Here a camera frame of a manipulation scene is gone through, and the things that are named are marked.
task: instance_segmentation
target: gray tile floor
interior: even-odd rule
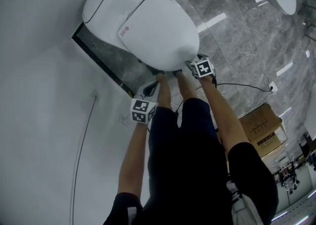
[[[266,89],[264,75],[276,83],[279,90],[268,97],[267,103],[277,115],[283,114],[289,137],[286,149],[291,157],[297,156],[300,153],[298,140],[305,132],[311,87],[316,82],[316,44],[304,36],[306,18],[297,13],[292,16],[282,14],[265,0],[258,3],[256,0],[176,1],[196,25],[200,36],[199,51],[210,56],[219,83],[251,84]],[[304,1],[316,6],[315,0],[297,1],[297,10]],[[212,19],[218,16],[224,19],[212,24]],[[154,80],[132,54],[98,40],[85,27],[78,36],[133,91]],[[277,76],[277,72],[289,63],[293,66]],[[198,81],[191,77],[189,70],[184,72],[198,87]],[[177,108],[182,97],[175,78],[168,77],[172,105]],[[235,85],[222,85],[218,89],[238,115],[267,97],[259,90]],[[201,90],[198,94],[206,100]]]

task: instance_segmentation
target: brown box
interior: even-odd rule
[[[268,154],[287,140],[282,121],[275,115],[270,105],[250,112],[240,119],[241,125],[251,144],[260,157]]]

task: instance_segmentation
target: black border strip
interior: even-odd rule
[[[80,30],[83,28],[84,22],[80,24],[80,26],[77,28],[76,32],[72,36],[72,39],[76,42],[76,44],[79,45],[81,49],[84,50],[85,53],[88,54],[88,56],[98,65],[101,67],[101,69],[110,76],[113,81],[118,84],[130,97],[134,98],[135,93],[126,85],[124,82],[115,75],[114,72],[110,70],[109,67],[107,67],[101,60],[100,58],[97,57],[96,54],[93,53],[91,49],[85,43],[77,36],[77,34],[80,32]]]

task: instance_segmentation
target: forearm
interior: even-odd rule
[[[199,79],[212,109],[226,152],[238,143],[249,142],[231,106],[214,87],[211,77]]]
[[[138,123],[128,145],[118,179],[118,193],[129,192],[140,197],[145,167],[147,125]]]

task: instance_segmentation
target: electrical socket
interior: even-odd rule
[[[278,88],[277,88],[276,84],[274,82],[271,82],[269,84],[269,87],[271,87],[271,86],[273,87],[273,89],[272,89],[273,94],[276,94],[277,91],[278,91]]]

